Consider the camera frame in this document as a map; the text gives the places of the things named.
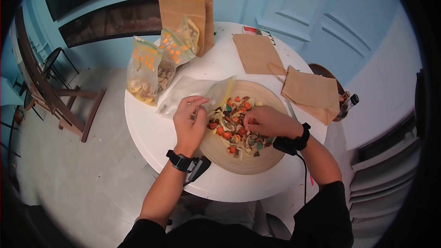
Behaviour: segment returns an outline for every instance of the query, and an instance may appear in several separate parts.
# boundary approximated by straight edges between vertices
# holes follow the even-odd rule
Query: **wrist strap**
[[[192,162],[191,158],[187,158],[181,154],[176,155],[173,150],[168,150],[167,157],[170,159],[170,162],[172,162],[173,168],[180,171],[187,172],[187,169]]]
[[[296,150],[301,151],[304,148],[306,148],[306,143],[309,140],[309,129],[311,128],[311,126],[308,123],[304,123],[302,124],[303,126],[303,134],[300,137],[296,137],[293,140],[293,146],[295,147]]]

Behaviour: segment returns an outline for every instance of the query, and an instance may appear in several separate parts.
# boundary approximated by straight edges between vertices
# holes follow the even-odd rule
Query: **person's left hand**
[[[185,97],[179,103],[173,116],[178,144],[174,152],[191,158],[204,139],[207,127],[207,111],[201,106],[210,101],[202,96]],[[196,108],[199,107],[196,120],[193,120]]]

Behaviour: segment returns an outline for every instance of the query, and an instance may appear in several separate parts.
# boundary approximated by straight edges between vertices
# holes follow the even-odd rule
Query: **wooden chair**
[[[83,143],[87,140],[90,127],[95,117],[96,111],[104,96],[105,90],[101,89],[98,93],[82,91],[78,86],[75,89],[53,88],[46,76],[38,65],[32,52],[26,33],[23,19],[23,9],[20,7],[15,14],[15,25],[17,27],[17,39],[20,53],[23,58],[25,71],[23,77],[29,87],[32,97],[36,103],[45,110],[55,115],[59,119],[58,128],[75,133]],[[69,97],[68,103],[64,104],[61,97]],[[93,105],[89,111],[86,122],[82,123],[72,112],[71,107],[76,97],[84,97],[93,100]]]

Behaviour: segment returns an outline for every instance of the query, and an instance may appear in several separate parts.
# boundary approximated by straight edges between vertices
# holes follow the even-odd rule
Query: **door panel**
[[[344,86],[386,35],[398,0],[246,0],[241,23],[268,30]]]

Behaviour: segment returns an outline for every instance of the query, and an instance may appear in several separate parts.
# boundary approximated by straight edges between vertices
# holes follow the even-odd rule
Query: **paper bag handle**
[[[278,66],[277,64],[272,63],[272,62],[268,62],[266,65],[267,65],[268,68],[271,70],[271,72],[273,72],[273,74],[277,77],[277,79],[278,79],[281,83],[285,84],[285,80],[282,79],[281,77],[279,77],[279,76],[277,75],[277,73],[274,73],[273,66],[277,67],[278,69],[283,69],[283,71],[284,71],[287,75],[288,75],[288,71],[286,71],[283,67],[280,67],[280,66]]]

